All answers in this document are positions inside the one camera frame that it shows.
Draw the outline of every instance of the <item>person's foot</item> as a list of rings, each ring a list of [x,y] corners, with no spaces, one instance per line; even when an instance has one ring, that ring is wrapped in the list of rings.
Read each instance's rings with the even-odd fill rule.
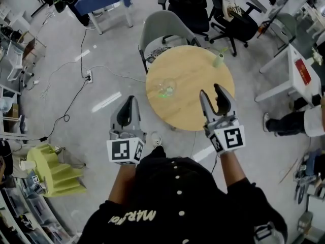
[[[85,28],[87,30],[95,30],[96,29],[95,25],[93,25],[92,22],[90,22],[87,26],[85,26]]]
[[[163,143],[161,136],[157,132],[151,133],[151,141],[153,148],[156,148],[157,146],[160,146]]]
[[[290,102],[289,102],[289,109],[290,109],[292,112],[295,112],[295,111],[296,111],[296,110],[295,110],[295,104],[294,104],[293,101],[290,101]]]
[[[265,112],[263,115],[263,130],[264,132],[268,132],[269,130],[266,127],[266,122],[270,119],[270,116],[268,114],[268,112]]]
[[[99,12],[99,13],[92,13],[93,14],[93,16],[95,17],[95,18],[98,18],[98,17],[100,17],[100,16],[102,16],[103,15],[103,12]]]

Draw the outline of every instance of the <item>hand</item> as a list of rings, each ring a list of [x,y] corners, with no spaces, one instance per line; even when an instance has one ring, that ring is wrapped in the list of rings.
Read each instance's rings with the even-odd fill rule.
[[[325,106],[325,96],[322,96],[320,99],[320,105]]]
[[[0,169],[4,169],[5,170],[5,168],[6,168],[6,162],[5,162],[5,159],[2,156],[0,156],[0,163],[2,164]]]

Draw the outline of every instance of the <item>power strip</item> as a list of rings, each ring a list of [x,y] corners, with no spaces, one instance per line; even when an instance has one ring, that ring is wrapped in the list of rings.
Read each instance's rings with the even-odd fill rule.
[[[92,71],[88,70],[87,71],[87,76],[90,76],[90,80],[88,80],[88,83],[93,83],[93,79],[92,79]]]

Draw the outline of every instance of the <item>white sneaker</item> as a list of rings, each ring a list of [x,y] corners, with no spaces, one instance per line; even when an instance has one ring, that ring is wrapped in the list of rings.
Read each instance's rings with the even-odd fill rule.
[[[95,25],[93,25],[92,22],[89,22],[89,24],[87,26],[85,26],[85,28],[87,30],[96,30],[96,27],[95,27]]]
[[[263,115],[263,130],[264,132],[268,132],[269,130],[266,128],[266,122],[270,119],[268,112],[265,112]]]
[[[102,16],[103,15],[103,12],[99,12],[99,13],[92,13],[93,14],[93,16],[95,17],[95,18],[98,18],[98,17],[100,17],[100,16]]]
[[[152,145],[154,148],[162,145],[162,143],[163,143],[161,136],[157,132],[151,133],[151,141],[152,141]]]

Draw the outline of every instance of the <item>round wooden table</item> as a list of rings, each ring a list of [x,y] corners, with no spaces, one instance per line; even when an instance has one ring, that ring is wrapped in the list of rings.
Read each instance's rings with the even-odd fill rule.
[[[214,84],[223,86],[234,97],[235,86],[229,69],[223,63],[212,66],[216,55],[196,46],[171,48],[155,59],[148,71],[146,90],[156,114],[173,127],[200,131],[206,119],[199,93],[203,89],[217,111]],[[172,96],[162,97],[159,90],[164,80],[172,80],[176,87]]]

